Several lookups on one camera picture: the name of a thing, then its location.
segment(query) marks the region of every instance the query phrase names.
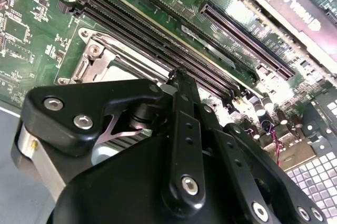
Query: silver screw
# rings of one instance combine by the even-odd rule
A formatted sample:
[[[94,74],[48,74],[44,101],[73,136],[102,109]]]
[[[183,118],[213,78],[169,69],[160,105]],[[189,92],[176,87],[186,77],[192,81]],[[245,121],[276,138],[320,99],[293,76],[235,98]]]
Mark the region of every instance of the silver screw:
[[[209,112],[209,113],[212,112],[212,109],[208,105],[205,105],[204,109],[205,109],[206,112]]]
[[[87,38],[89,36],[89,33],[87,31],[82,31],[81,35],[85,38]]]
[[[154,84],[150,84],[150,90],[155,93],[159,92],[157,85]]]
[[[86,115],[77,115],[74,118],[74,124],[83,130],[88,130],[93,127],[93,121]]]
[[[181,183],[183,185],[184,190],[189,194],[189,195],[196,195],[198,193],[198,185],[194,181],[193,178],[190,177],[183,177],[181,180]]]
[[[297,209],[299,210],[300,212],[300,215],[302,216],[302,218],[306,221],[309,221],[310,220],[310,216],[309,214],[302,208],[302,207],[297,207]]]
[[[235,132],[241,133],[241,130],[237,125],[233,125],[233,129],[234,129]]]
[[[101,49],[96,45],[91,45],[89,47],[90,53],[92,53],[94,56],[99,56],[101,54]]]
[[[317,220],[319,221],[323,221],[323,216],[320,214],[320,212],[318,212],[315,208],[311,208],[312,213],[314,214],[314,216],[316,217]]]
[[[51,111],[59,111],[63,108],[63,103],[57,98],[48,98],[43,102],[44,106]]]
[[[188,101],[188,97],[186,95],[181,95],[182,99],[185,100],[185,101]]]
[[[262,220],[263,222],[267,222],[268,221],[268,213],[266,211],[266,209],[260,205],[259,203],[257,202],[254,202],[252,204],[252,208],[253,208],[253,211],[255,212],[256,216]]]

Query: gray surface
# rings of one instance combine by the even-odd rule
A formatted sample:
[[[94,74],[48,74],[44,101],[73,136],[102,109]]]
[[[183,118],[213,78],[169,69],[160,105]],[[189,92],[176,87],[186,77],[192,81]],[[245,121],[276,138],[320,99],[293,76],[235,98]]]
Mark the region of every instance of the gray surface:
[[[45,224],[54,207],[52,197],[11,160],[17,124],[18,118],[0,111],[0,224]]]

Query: electrolytic capacitor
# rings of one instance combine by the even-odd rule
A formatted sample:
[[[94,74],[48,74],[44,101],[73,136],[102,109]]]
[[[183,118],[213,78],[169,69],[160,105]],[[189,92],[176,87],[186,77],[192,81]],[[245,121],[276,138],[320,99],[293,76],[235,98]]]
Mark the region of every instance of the electrolytic capacitor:
[[[276,112],[277,118],[279,119],[279,122],[281,125],[286,125],[288,123],[288,119],[286,118],[285,114],[283,111],[278,110]]]
[[[295,128],[302,128],[303,124],[301,118],[297,114],[291,116],[291,122],[293,122]]]
[[[254,110],[257,116],[261,117],[265,114],[265,109],[260,100],[255,102],[253,105],[254,105]]]
[[[252,125],[251,130],[252,130],[251,134],[252,134],[253,139],[258,140],[260,138],[260,133],[259,133],[259,130],[257,129],[257,126]]]
[[[270,97],[268,96],[268,94],[264,93],[263,94],[263,98],[262,98],[262,104],[264,106],[264,108],[267,110],[267,111],[272,111],[273,108],[274,108],[274,104],[273,102],[271,101]]]

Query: cable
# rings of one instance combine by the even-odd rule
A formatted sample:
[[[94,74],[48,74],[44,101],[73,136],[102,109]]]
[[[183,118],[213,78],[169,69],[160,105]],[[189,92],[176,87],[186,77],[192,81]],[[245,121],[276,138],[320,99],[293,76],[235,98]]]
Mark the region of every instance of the cable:
[[[276,145],[276,163],[280,167],[281,166],[280,150],[281,150],[281,147],[283,147],[283,143],[281,141],[279,141],[278,138],[276,137],[276,133],[275,133],[274,129],[271,130],[271,134],[272,134],[272,137],[273,137],[273,141]]]

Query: red wire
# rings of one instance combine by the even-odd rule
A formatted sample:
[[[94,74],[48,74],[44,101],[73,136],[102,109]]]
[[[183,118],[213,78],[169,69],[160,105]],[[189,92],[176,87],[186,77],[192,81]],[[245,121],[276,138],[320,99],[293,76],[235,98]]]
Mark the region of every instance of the red wire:
[[[276,144],[276,163],[278,164],[278,166],[281,166],[281,161],[279,159],[280,159],[280,149],[281,149],[282,143],[277,139],[275,130],[272,130],[272,136],[273,136],[273,141]]]

